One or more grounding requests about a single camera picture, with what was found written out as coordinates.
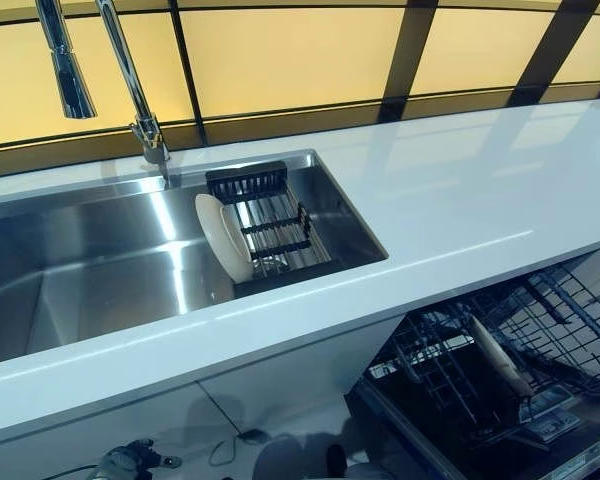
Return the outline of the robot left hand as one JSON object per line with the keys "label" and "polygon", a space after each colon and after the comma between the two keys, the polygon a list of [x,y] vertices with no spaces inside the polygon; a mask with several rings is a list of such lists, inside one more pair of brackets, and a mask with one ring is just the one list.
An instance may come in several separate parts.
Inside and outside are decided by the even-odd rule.
{"label": "robot left hand", "polygon": [[177,469],[182,466],[178,456],[161,455],[152,439],[138,439],[107,452],[94,470],[93,479],[152,479],[154,470]]}

